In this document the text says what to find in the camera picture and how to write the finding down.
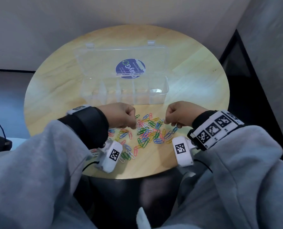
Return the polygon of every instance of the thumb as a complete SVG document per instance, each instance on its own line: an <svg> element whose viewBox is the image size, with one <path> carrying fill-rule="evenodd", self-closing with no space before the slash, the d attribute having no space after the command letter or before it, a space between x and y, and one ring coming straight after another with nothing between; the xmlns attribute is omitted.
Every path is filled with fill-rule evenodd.
<svg viewBox="0 0 283 229"><path fill-rule="evenodd" d="M165 123L170 124L170 123L175 123L178 122L178 112L174 111L172 113L166 113L165 117Z"/></svg>
<svg viewBox="0 0 283 229"><path fill-rule="evenodd" d="M126 123L127 123L128 127L130 127L131 129L136 129L135 115L132 115L132 116L127 115Z"/></svg>

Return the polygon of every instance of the gray sweatshirt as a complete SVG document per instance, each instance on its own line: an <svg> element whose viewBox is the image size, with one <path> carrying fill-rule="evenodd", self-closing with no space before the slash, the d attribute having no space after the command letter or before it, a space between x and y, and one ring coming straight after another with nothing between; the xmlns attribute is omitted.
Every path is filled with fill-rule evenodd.
<svg viewBox="0 0 283 229"><path fill-rule="evenodd" d="M73 193L90 151L59 121L0 156L0 228L96 228ZM282 149L247 126L206 152L210 165L185 179L165 229L283 228Z"/></svg>

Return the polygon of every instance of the plastic organizer box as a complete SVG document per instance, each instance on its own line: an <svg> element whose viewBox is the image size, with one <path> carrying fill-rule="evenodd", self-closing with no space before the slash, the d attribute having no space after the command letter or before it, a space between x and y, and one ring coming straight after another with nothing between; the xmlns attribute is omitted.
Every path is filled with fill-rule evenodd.
<svg viewBox="0 0 283 229"><path fill-rule="evenodd" d="M168 49L154 41L121 48L95 48L89 43L75 56L84 74L81 96L92 106L162 104L169 92Z"/></svg>

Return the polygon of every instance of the gray wall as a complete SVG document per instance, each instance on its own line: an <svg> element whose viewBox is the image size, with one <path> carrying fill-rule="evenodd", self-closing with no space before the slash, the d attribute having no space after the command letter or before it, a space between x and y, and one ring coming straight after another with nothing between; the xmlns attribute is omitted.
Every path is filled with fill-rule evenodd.
<svg viewBox="0 0 283 229"><path fill-rule="evenodd" d="M0 69L36 70L57 48L103 27L152 24L220 57L250 0L0 0Z"/></svg>
<svg viewBox="0 0 283 229"><path fill-rule="evenodd" d="M283 132L283 0L252 0L238 31Z"/></svg>

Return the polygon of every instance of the wood grain surface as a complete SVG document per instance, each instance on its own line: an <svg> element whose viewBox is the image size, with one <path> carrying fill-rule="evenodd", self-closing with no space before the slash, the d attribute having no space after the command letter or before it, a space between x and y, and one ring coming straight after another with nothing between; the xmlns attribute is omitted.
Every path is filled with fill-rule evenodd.
<svg viewBox="0 0 283 229"><path fill-rule="evenodd" d="M92 42L96 47L147 45L147 40L169 49L167 74L170 91L164 104L135 105L136 114L148 113L153 118L164 118L168 104L185 100L210 110L227 109L229 86L226 74L216 57L202 44L182 33L150 25L121 25L103 28L68 42L50 55L31 79L25 95L24 116L32 135L41 133L51 120L65 115L66 111L85 104L80 97L83 74L74 56L74 49ZM168 132L170 125L163 125ZM189 128L179 129L174 136L186 135ZM136 130L127 144L138 144ZM83 174L129 179L160 173L177 166L172 143L149 143L139 149L137 157L125 163L118 162L115 170L106 174L89 166Z"/></svg>

